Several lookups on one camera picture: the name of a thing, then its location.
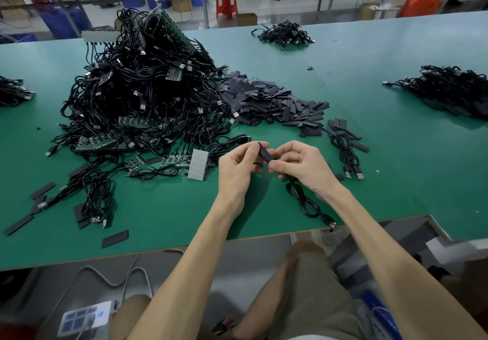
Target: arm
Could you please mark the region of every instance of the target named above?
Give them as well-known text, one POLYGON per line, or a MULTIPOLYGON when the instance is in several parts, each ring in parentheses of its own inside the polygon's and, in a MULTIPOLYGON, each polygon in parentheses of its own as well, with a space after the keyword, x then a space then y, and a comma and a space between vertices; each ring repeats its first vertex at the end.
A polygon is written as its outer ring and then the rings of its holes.
POLYGON ((219 160, 219 193, 195 237, 127 340, 195 339, 223 244, 244 206, 259 145, 241 145, 219 160))
POLYGON ((327 202, 349 227, 405 340, 486 340, 488 335, 455 298, 371 217, 333 175, 319 150, 291 141, 269 164, 327 202))

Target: white power strip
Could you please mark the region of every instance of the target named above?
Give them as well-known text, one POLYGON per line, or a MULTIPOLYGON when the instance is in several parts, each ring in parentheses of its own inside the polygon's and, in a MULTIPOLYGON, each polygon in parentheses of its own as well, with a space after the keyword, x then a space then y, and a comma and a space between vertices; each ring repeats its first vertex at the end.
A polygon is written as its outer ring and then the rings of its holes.
POLYGON ((83 328, 84 331, 88 331, 106 325, 112 316, 114 306, 115 301, 111 300, 64 313, 59 325, 58 337, 77 334, 83 328), (85 327, 86 321, 93 316, 95 316, 94 322, 85 327))

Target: hand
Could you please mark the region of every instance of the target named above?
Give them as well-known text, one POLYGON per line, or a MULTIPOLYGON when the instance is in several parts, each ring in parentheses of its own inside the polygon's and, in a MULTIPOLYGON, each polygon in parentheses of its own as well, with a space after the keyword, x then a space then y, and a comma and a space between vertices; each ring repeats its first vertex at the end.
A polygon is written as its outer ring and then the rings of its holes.
MULTIPOLYGON (((264 147, 269 143, 260 141, 264 147)), ((260 172, 263 160, 259 157, 259 143, 252 141, 236 147, 219 159, 219 193, 216 202, 230 210, 234 220, 244 208, 244 195, 251 181, 251 172, 260 172)))
POLYGON ((343 188, 316 147, 299 141, 290 141, 276 149, 278 160, 272 160, 268 169, 298 178, 318 198, 328 202, 329 197, 343 188))

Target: green workbench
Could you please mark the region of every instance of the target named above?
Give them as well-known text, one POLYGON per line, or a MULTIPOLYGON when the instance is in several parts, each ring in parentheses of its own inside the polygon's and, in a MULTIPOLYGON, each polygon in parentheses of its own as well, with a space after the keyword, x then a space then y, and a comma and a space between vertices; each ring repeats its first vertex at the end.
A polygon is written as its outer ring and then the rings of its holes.
MULTIPOLYGON (((261 43, 253 27, 189 31, 217 65, 227 64, 249 78, 277 82, 304 100, 328 101, 325 118, 345 118, 371 148, 359 152, 365 179, 346 180, 376 220, 432 215, 454 240, 488 237, 485 195, 488 185, 485 122, 436 112, 411 94, 381 85, 416 76, 421 65, 458 65, 488 72, 488 18, 484 12, 307 26, 316 43, 283 51, 261 43)), ((0 75, 24 78, 38 93, 16 108, 0 108, 0 230, 31 209, 29 195, 67 174, 83 159, 63 149, 44 153, 65 122, 59 109, 76 75, 84 73, 82 40, 0 46, 0 75)), ((317 146, 335 173, 342 171, 328 137, 302 139, 299 130, 279 123, 258 127, 235 124, 277 147, 289 140, 317 146)), ((113 177, 117 209, 110 228, 92 224, 78 230, 73 206, 79 192, 37 214, 13 235, 0 235, 0 269, 61 263, 187 245, 217 192, 218 171, 204 182, 181 175, 147 182, 113 177), (101 249, 101 240, 125 229, 129 239, 101 249)), ((308 196, 317 201, 314 195, 308 196)), ((337 217, 327 205, 321 208, 337 217)), ((249 238, 314 228, 319 219, 302 214, 285 184, 267 172, 254 176, 246 206, 229 238, 249 238)))

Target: stool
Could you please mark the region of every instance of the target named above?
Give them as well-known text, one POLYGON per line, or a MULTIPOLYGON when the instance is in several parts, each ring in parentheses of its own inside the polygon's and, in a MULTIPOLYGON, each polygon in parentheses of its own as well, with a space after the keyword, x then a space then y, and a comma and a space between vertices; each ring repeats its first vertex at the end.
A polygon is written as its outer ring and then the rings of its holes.
POLYGON ((227 19, 232 19, 232 13, 235 11, 236 14, 237 12, 237 0, 234 0, 234 4, 230 3, 230 0, 222 0, 222 5, 219 5, 220 2, 219 0, 216 1, 216 7, 217 7, 217 19, 219 18, 219 14, 225 14, 227 15, 227 19))
POLYGON ((421 17, 435 14, 442 0, 406 0, 397 18, 421 17))

